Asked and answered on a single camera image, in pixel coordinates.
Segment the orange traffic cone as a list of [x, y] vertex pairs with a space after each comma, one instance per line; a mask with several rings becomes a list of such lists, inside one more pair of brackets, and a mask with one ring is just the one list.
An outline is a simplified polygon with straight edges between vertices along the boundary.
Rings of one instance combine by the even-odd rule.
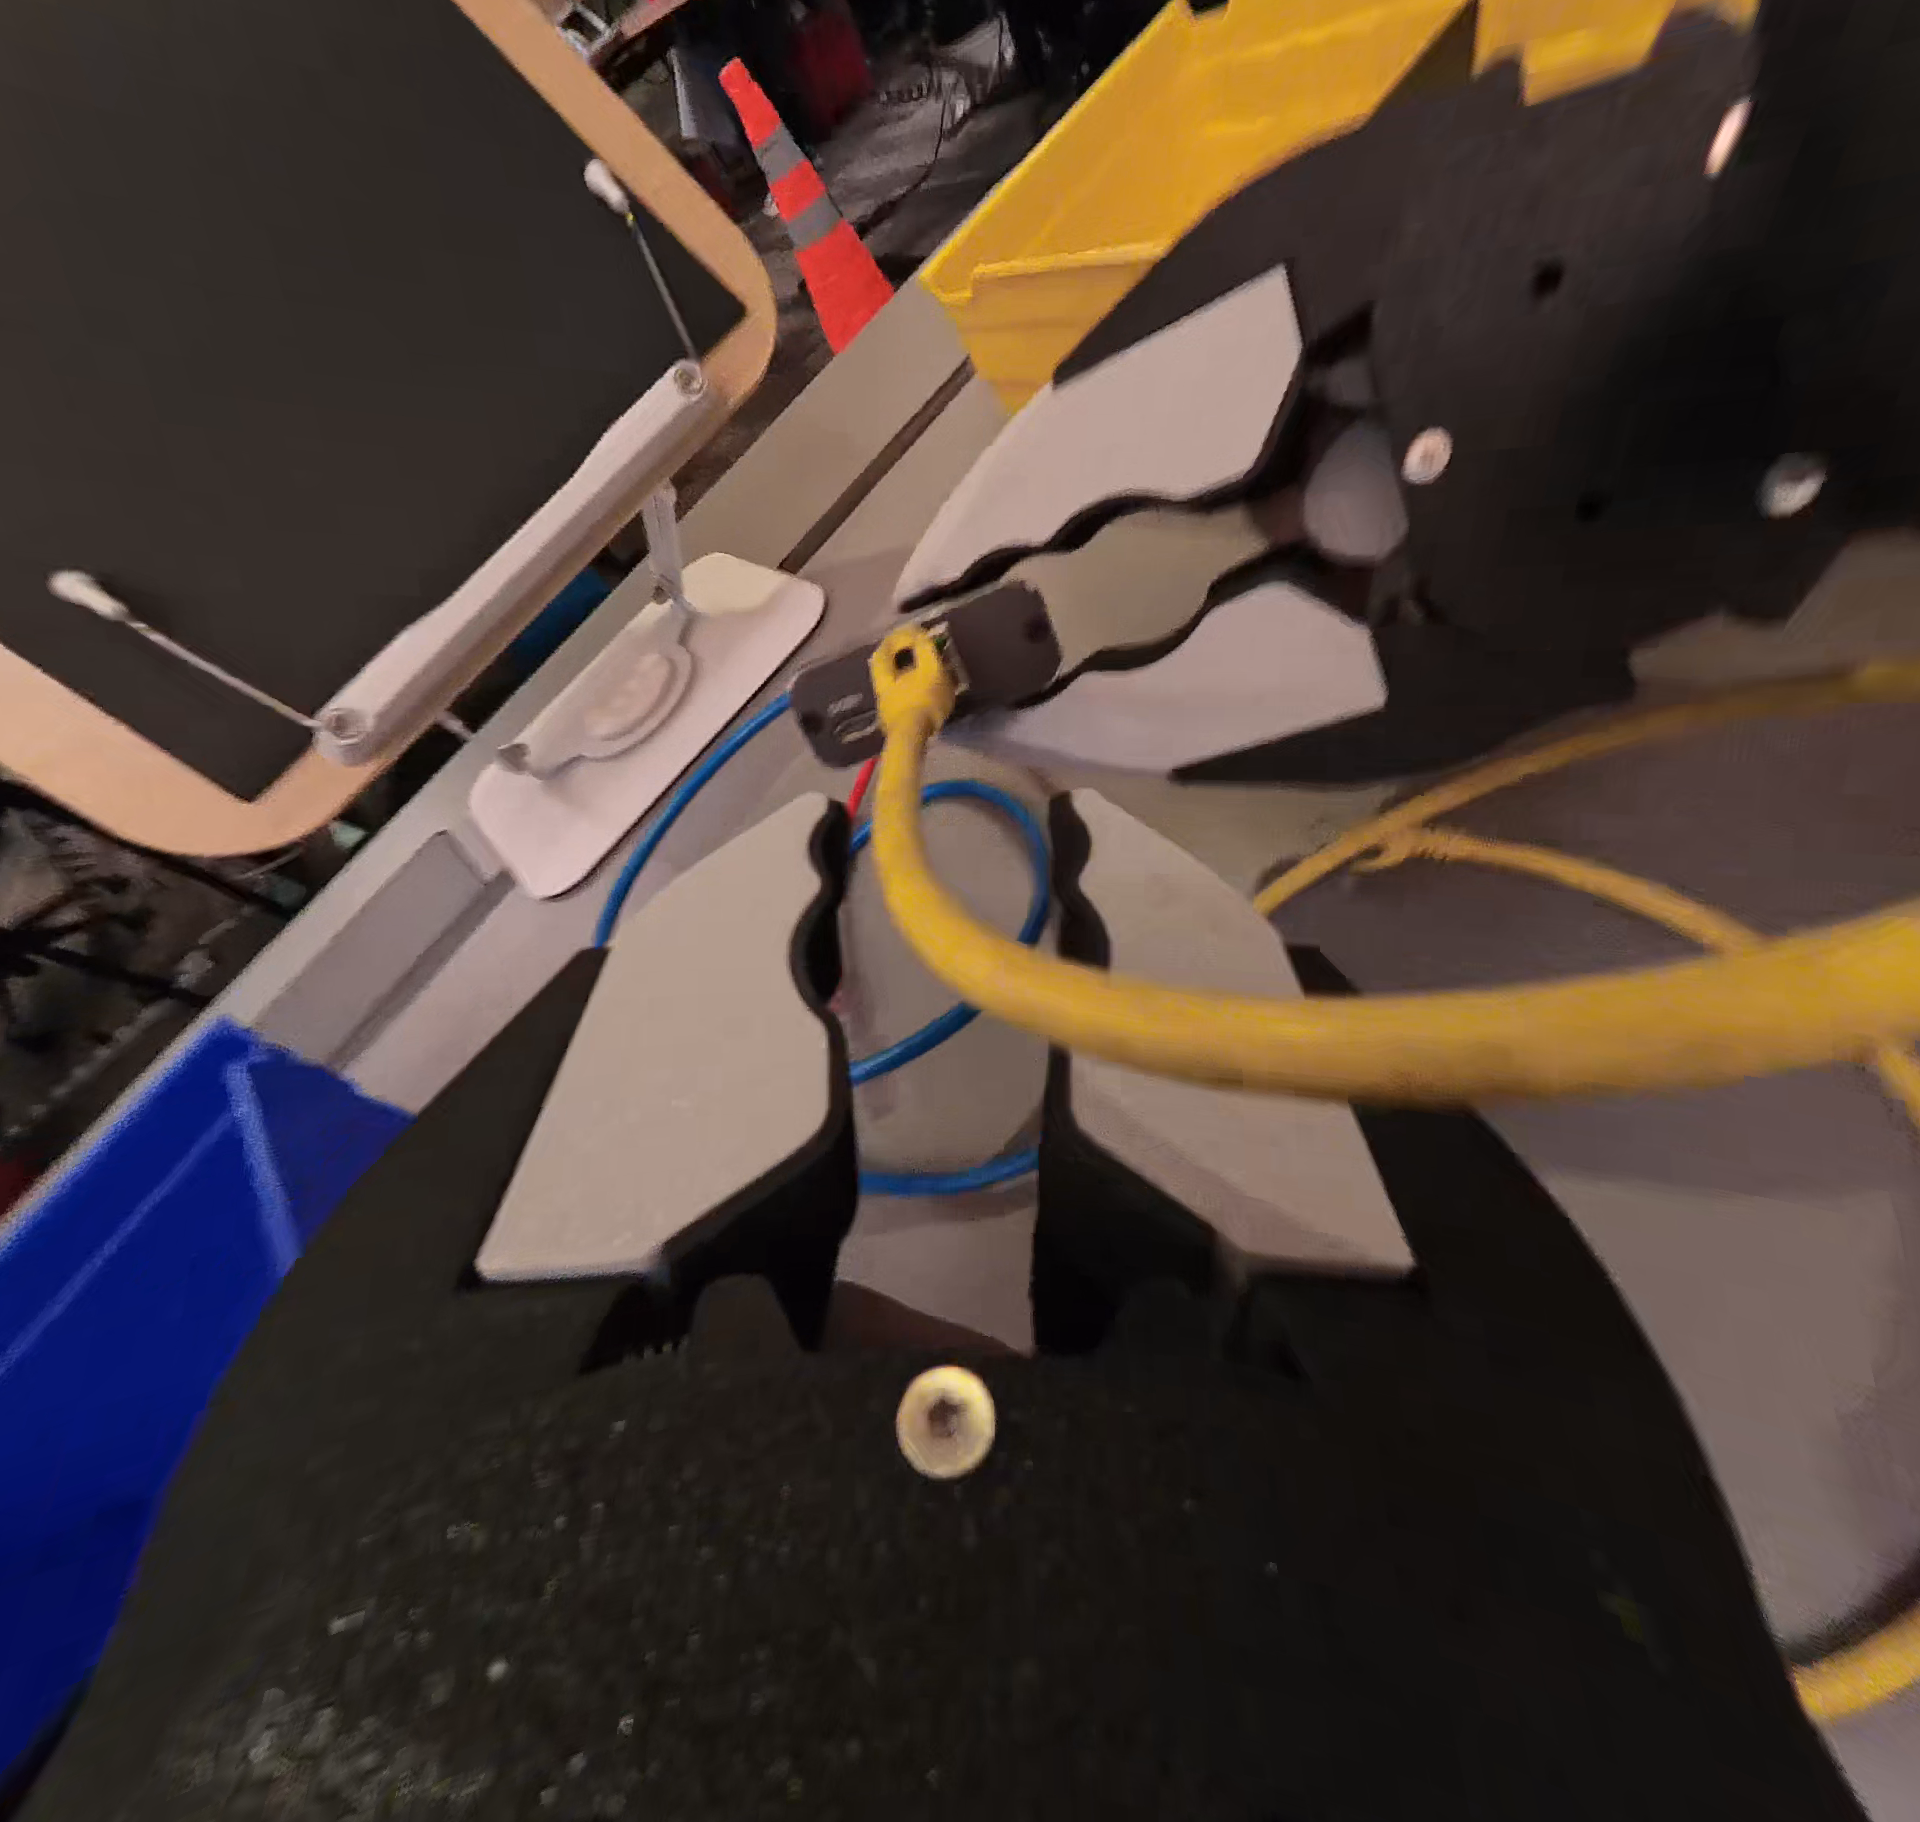
[[895, 286], [745, 61], [725, 63], [719, 81], [767, 180], [829, 352], [842, 355], [891, 306]]

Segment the black ethernet adapter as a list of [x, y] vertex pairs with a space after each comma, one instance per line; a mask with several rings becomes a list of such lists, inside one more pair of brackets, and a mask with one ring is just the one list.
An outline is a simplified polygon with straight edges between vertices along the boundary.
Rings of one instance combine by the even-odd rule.
[[[1045, 599], [1010, 580], [904, 620], [931, 637], [955, 688], [948, 725], [997, 716], [1041, 699], [1063, 672], [1063, 650]], [[885, 637], [864, 639], [803, 666], [787, 685], [787, 708], [810, 754], [851, 770], [884, 747], [873, 666]]]

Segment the blue plastic bin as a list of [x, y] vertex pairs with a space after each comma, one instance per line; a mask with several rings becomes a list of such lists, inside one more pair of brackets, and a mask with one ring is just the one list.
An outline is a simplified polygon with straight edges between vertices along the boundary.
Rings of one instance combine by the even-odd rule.
[[218, 1381], [410, 1124], [216, 1019], [4, 1228], [4, 1782], [99, 1665]]

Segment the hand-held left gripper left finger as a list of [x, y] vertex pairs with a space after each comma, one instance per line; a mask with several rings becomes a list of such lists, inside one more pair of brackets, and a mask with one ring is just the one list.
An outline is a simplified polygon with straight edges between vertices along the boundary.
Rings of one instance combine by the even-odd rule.
[[489, 1285], [624, 1283], [673, 1325], [756, 1279], [827, 1339], [858, 1200], [842, 983], [851, 820], [800, 796], [618, 917], [514, 1177]]

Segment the yellow plastic bin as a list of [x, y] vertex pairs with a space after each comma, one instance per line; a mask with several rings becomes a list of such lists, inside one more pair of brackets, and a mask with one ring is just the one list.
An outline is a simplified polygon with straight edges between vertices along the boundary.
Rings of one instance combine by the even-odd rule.
[[1165, 6], [948, 238], [922, 284], [1006, 414], [1213, 207], [1368, 121], [1463, 11], [1471, 72], [1531, 105], [1639, 70], [1672, 19], [1761, 0], [1227, 0]]

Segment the white stand base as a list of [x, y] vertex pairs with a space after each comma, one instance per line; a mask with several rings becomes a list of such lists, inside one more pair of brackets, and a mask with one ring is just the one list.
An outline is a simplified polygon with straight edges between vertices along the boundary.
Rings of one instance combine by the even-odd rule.
[[686, 564], [673, 489], [642, 525], [653, 597], [490, 758], [469, 820], [520, 893], [580, 888], [781, 674], [827, 593], [736, 555]]

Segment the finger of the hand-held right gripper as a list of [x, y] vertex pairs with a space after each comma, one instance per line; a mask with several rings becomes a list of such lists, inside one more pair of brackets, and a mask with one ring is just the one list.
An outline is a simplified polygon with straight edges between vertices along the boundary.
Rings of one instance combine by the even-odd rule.
[[1174, 776], [1359, 721], [1386, 699], [1368, 622], [1260, 573], [1171, 635], [1099, 650], [1048, 697], [968, 719], [960, 739], [1043, 765]]
[[1103, 511], [1189, 505], [1248, 481], [1304, 352], [1284, 266], [1034, 395], [948, 494], [904, 564], [918, 610]]

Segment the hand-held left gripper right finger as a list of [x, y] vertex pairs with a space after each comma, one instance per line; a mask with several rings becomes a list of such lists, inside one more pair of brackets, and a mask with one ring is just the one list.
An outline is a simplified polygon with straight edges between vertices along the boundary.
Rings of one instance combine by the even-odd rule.
[[[1253, 902], [1088, 787], [1048, 802], [1059, 957], [1260, 999], [1302, 983]], [[1268, 1275], [1399, 1281], [1407, 1242], [1357, 1114], [1048, 1050], [1035, 1186], [1035, 1345], [1092, 1352], [1138, 1290], [1233, 1314]]]

